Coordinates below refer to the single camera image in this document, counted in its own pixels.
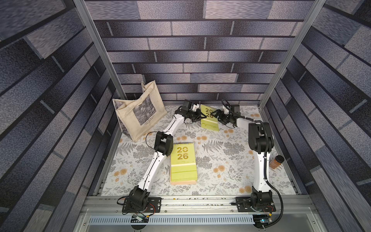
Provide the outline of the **pink 2026 desk calendar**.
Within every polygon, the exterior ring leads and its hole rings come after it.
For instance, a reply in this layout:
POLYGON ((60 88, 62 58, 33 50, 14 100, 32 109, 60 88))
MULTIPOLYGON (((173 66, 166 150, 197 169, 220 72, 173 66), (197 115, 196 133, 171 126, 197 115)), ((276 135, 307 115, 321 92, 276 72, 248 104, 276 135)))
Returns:
POLYGON ((197 184, 196 180, 190 180, 190 181, 171 181, 171 185, 195 185, 197 184))

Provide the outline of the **green 2026 calendar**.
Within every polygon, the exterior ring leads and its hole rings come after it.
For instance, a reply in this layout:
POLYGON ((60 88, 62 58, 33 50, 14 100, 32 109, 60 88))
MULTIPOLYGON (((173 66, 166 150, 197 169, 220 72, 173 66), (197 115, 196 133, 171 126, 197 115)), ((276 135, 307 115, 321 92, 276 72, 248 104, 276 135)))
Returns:
POLYGON ((201 112, 206 115, 206 118, 201 120, 202 128, 212 131, 219 131, 218 120, 212 115, 214 111, 216 111, 216 109, 203 104, 201 105, 201 112))
POLYGON ((171 181, 198 179, 194 143, 175 144, 171 153, 171 181))

